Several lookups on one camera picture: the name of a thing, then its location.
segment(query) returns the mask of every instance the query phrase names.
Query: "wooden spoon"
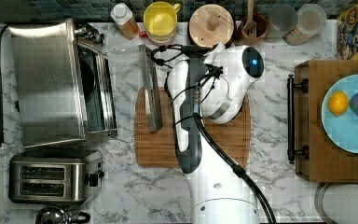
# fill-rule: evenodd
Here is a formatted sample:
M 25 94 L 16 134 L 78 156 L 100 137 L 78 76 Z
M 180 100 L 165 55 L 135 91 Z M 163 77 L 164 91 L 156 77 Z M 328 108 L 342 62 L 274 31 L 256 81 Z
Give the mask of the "wooden spoon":
M 256 32 L 256 24 L 253 21 L 253 9 L 254 9 L 254 0 L 248 0 L 248 18 L 246 19 L 246 23 L 243 26 L 243 30 L 250 37 L 255 37 Z

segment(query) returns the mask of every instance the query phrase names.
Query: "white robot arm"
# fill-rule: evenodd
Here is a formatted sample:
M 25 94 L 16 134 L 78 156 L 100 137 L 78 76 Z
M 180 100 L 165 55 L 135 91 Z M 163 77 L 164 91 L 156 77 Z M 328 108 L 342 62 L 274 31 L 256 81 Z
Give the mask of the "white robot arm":
M 242 167 L 219 150 L 201 118 L 218 124 L 232 120 L 263 71 L 263 59 L 254 48 L 218 45 L 203 59 L 180 61 L 167 76 L 176 158 L 188 179 L 193 224 L 259 223 L 256 197 L 260 200 L 261 191 Z

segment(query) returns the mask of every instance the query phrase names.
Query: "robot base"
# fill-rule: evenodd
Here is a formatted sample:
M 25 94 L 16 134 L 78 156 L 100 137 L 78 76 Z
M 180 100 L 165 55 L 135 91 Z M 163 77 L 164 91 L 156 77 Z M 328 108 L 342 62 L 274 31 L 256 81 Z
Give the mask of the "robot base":
M 236 199 L 215 199 L 193 208 L 193 224 L 255 224 L 258 210 L 252 203 Z

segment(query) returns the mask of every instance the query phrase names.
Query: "appliance handle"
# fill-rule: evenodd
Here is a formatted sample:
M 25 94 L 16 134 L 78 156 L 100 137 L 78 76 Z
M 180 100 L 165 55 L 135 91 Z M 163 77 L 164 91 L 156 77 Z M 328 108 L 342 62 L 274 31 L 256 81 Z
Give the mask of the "appliance handle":
M 296 125 L 295 125 L 295 89 L 301 89 L 302 93 L 307 93 L 309 88 L 308 79 L 302 79 L 301 83 L 295 84 L 293 75 L 287 78 L 287 124 L 288 124 L 288 146 L 287 159 L 290 164 L 295 164 L 296 155 L 301 155 L 304 159 L 308 158 L 309 147 L 303 146 L 296 150 Z

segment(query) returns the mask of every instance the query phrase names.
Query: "blue plate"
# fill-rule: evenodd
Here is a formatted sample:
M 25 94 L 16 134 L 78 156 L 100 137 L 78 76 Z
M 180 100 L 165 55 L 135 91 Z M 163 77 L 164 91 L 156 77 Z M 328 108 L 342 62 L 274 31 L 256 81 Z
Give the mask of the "blue plate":
M 349 100 L 358 92 L 358 75 L 344 77 L 336 82 L 324 97 L 322 103 L 322 124 L 330 139 L 339 147 L 358 153 L 358 117 L 348 106 L 340 116 L 334 116 L 328 109 L 328 100 L 336 91 L 343 91 Z

